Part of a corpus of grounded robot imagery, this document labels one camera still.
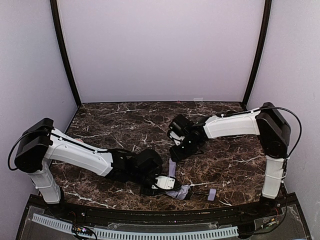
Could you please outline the lavender and black folding umbrella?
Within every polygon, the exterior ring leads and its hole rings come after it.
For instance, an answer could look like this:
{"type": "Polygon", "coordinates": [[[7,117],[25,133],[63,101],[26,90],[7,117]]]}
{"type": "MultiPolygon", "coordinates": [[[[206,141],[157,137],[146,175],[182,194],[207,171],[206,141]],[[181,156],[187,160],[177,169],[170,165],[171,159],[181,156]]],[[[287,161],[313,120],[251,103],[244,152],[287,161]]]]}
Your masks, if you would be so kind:
{"type": "MultiPolygon", "coordinates": [[[[176,175],[176,163],[169,159],[168,176],[175,177],[176,175]]],[[[166,191],[168,196],[177,200],[190,200],[193,195],[205,196],[208,201],[213,202],[216,198],[217,190],[211,188],[209,192],[194,191],[191,185],[183,185],[179,191],[166,191]]]]}

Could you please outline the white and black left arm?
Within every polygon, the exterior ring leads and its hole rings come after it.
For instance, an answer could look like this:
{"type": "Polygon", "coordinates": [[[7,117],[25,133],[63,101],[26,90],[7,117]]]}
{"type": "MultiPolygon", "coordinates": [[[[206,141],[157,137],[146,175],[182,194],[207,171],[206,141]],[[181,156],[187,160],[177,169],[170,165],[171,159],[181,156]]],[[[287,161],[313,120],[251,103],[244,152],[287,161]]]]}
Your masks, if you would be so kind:
{"type": "Polygon", "coordinates": [[[65,135],[53,123],[50,118],[42,119],[26,130],[10,150],[16,153],[14,170],[29,175],[46,203],[59,204],[63,199],[63,191],[48,166],[51,160],[152,190],[166,191],[173,187],[175,181],[161,175],[163,162],[156,151],[145,149],[134,153],[123,148],[94,147],[65,135]]]}

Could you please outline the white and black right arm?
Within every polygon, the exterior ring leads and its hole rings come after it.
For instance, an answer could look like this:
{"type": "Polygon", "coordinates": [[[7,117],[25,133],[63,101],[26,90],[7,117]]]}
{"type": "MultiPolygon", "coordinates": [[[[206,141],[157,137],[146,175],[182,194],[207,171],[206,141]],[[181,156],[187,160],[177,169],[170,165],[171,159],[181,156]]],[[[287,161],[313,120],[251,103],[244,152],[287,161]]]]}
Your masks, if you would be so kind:
{"type": "Polygon", "coordinates": [[[169,124],[167,136],[174,142],[169,149],[172,161],[180,162],[198,153],[208,140],[234,136],[256,136],[266,157],[262,197],[275,199],[286,177],[287,164],[295,144],[289,149],[291,127],[281,112],[296,114],[265,102],[261,107],[242,112],[222,112],[191,121],[177,115],[169,124]]]}

